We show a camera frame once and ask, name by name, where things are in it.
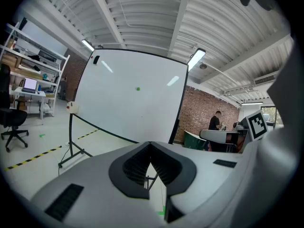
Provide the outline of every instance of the whiteboard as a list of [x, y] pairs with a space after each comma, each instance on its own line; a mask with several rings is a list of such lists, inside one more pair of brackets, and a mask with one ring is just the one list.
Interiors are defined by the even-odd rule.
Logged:
[[[96, 56], [100, 58], [94, 65]], [[167, 143], [187, 75], [186, 64], [168, 58], [121, 49], [95, 50], [76, 93], [77, 116], [134, 142]]]

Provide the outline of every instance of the green tape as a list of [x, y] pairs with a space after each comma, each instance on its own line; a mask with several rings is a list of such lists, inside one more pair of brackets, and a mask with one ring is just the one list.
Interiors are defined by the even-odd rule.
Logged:
[[163, 211], [157, 212], [158, 215], [165, 215], [166, 206], [163, 206]]

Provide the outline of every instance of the fluorescent light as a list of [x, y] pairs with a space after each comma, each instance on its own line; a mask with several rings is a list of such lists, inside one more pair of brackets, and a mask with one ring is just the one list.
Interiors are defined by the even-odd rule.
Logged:
[[198, 48], [196, 52], [191, 57], [190, 61], [188, 62], [189, 71], [205, 56], [206, 51], [203, 49]]
[[180, 77], [174, 76], [169, 83], [167, 83], [167, 86], [173, 85]]
[[92, 45], [91, 45], [86, 39], [82, 40], [81, 42], [82, 42], [87, 48], [89, 48], [91, 51], [94, 51], [94, 50], [95, 50], [94, 47], [92, 47]]
[[242, 105], [261, 105], [261, 104], [263, 104], [263, 102], [251, 102], [251, 103], [242, 103]]
[[112, 73], [112, 69], [105, 63], [105, 61], [101, 61], [101, 63]]

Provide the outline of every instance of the white corrugated ceiling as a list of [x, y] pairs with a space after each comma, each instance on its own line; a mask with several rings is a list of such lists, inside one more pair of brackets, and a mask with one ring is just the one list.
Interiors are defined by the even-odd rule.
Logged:
[[[113, 30], [118, 30], [118, 37], [126, 43], [127, 49], [170, 56], [182, 62], [188, 62], [197, 48], [206, 50], [205, 57], [189, 76], [220, 94], [247, 86], [254, 78], [279, 70], [293, 45], [289, 35], [278, 36], [273, 46], [263, 48], [256, 56], [251, 55], [244, 63], [226, 68], [288, 30], [288, 23], [277, 10], [266, 11], [255, 0], [247, 7], [239, 0], [103, 0], [106, 8], [102, 9], [112, 16], [114, 28], [109, 27], [94, 0], [47, 1], [95, 47], [119, 47], [107, 44], [117, 43]], [[169, 51], [174, 29], [178, 30], [176, 41]], [[207, 69], [199, 68], [202, 62]], [[210, 66], [224, 71], [237, 84], [222, 74], [217, 75]], [[240, 102], [267, 97], [266, 92], [256, 91], [235, 95], [231, 100]]]

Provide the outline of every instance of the yellow and black tape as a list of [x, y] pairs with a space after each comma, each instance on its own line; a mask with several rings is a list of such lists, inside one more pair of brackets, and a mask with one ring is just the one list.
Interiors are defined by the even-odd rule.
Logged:
[[95, 132], [97, 132], [99, 129], [97, 129], [97, 130], [95, 130], [95, 131], [93, 131], [93, 132], [90, 132], [90, 133], [88, 133], [88, 134], [86, 134], [86, 135], [83, 135], [83, 136], [81, 136], [81, 137], [79, 137], [79, 138], [77, 138], [77, 139], [82, 139], [82, 138], [84, 138], [84, 137], [86, 137], [86, 136], [88, 136], [88, 135], [90, 135], [90, 134], [93, 134], [93, 133], [95, 133]]
[[[88, 134], [86, 134], [86, 135], [84, 135], [84, 136], [81, 136], [81, 137], [79, 137], [78, 139], [84, 138], [84, 137], [86, 137], [86, 136], [88, 136], [88, 135], [90, 135], [90, 134], [92, 134], [92, 133], [97, 132], [98, 130], [99, 130], [99, 129], [97, 129], [97, 130], [95, 130], [95, 131], [93, 131], [93, 132], [90, 132], [90, 133], [88, 133]], [[40, 155], [37, 155], [37, 156], [35, 156], [35, 157], [33, 157], [33, 158], [30, 158], [30, 159], [28, 159], [28, 160], [26, 160], [26, 161], [24, 161], [24, 162], [21, 162], [21, 163], [19, 163], [19, 164], [10, 166], [10, 167], [8, 167], [8, 168], [5, 168], [4, 170], [5, 170], [5, 171], [8, 171], [8, 170], [11, 170], [11, 169], [16, 168], [16, 167], [18, 167], [18, 166], [21, 166], [21, 165], [23, 165], [23, 164], [25, 164], [25, 163], [31, 162], [31, 161], [33, 161], [33, 160], [39, 158], [40, 156], [45, 155], [45, 154], [47, 154], [47, 153], [51, 153], [51, 152], [53, 152], [53, 151], [55, 151], [55, 150], [60, 149], [61, 147], [62, 147], [62, 146], [59, 146], [59, 147], [54, 148], [54, 149], [51, 149], [51, 150], [49, 150], [49, 151], [47, 151], [47, 152], [44, 152], [44, 153], [42, 153], [42, 154], [40, 154]]]
[[13, 165], [13, 166], [10, 166], [10, 167], [8, 167], [8, 168], [5, 168], [4, 170], [5, 170], [5, 171], [8, 171], [8, 170], [10, 170], [10, 169], [13, 169], [13, 168], [16, 168], [16, 167], [18, 167], [18, 166], [21, 166], [21, 165], [23, 165], [23, 164], [25, 164], [25, 163], [31, 162], [31, 161], [33, 161], [33, 160], [39, 158], [40, 156], [45, 155], [45, 154], [47, 154], [47, 153], [51, 153], [51, 152], [53, 152], [53, 151], [55, 151], [55, 150], [60, 149], [61, 147], [62, 147], [62, 146], [59, 146], [59, 147], [54, 148], [54, 149], [51, 149], [51, 150], [49, 150], [49, 151], [47, 151], [47, 152], [44, 152], [44, 153], [42, 153], [42, 154], [40, 154], [40, 155], [37, 155], [37, 156], [35, 156], [35, 157], [33, 157], [33, 158], [30, 158], [30, 159], [28, 159], [28, 160], [26, 160], [26, 161], [24, 161], [24, 162], [21, 162], [21, 163], [19, 163], [19, 164], [17, 164], [17, 165]]

